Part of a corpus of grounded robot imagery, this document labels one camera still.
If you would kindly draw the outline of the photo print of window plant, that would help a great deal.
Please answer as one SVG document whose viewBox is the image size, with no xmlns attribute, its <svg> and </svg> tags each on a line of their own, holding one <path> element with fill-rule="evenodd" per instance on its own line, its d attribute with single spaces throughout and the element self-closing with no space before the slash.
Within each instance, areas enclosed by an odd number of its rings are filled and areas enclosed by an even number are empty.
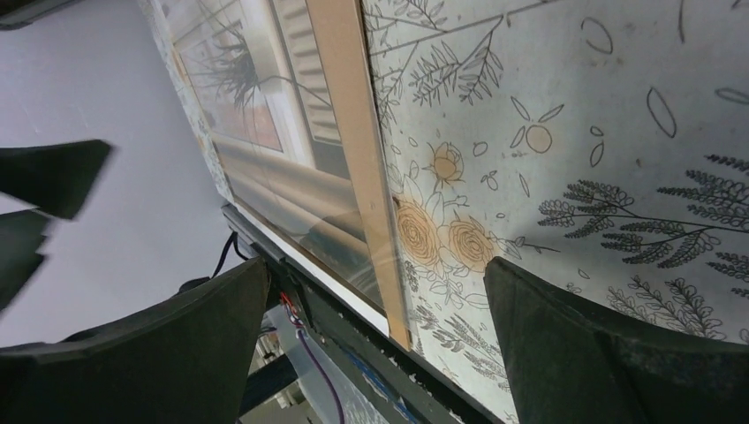
<svg viewBox="0 0 749 424">
<path fill-rule="evenodd" d="M 387 248 L 355 190 L 308 1 L 145 1 L 219 193 L 382 333 Z"/>
</svg>

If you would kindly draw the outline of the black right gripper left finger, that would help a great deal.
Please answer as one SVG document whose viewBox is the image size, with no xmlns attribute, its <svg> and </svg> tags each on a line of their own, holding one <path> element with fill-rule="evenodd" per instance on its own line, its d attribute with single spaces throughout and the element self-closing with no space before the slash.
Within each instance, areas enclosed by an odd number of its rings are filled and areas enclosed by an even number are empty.
<svg viewBox="0 0 749 424">
<path fill-rule="evenodd" d="M 261 258 L 57 343 L 1 351 L 4 423 L 232 423 L 269 290 Z"/>
</svg>

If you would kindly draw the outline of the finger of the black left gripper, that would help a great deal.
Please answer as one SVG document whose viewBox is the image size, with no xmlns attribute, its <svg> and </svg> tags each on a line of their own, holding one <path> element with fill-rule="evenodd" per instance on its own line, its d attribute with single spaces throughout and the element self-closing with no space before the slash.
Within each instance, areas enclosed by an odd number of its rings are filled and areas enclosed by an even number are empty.
<svg viewBox="0 0 749 424">
<path fill-rule="evenodd" d="M 1 214 L 2 312 L 46 259 L 38 250 L 46 241 L 50 221 L 39 209 Z"/>
<path fill-rule="evenodd" d="M 1 192 L 72 220 L 112 156 L 113 146 L 105 140 L 2 148 Z"/>
</svg>

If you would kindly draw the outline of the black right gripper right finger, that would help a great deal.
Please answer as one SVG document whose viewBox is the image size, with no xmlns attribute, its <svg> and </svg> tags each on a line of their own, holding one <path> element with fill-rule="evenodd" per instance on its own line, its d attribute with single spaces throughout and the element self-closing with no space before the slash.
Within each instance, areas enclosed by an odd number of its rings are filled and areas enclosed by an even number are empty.
<svg viewBox="0 0 749 424">
<path fill-rule="evenodd" d="M 746 346 L 636 320 L 498 257 L 484 283 L 520 422 L 747 422 Z"/>
</svg>

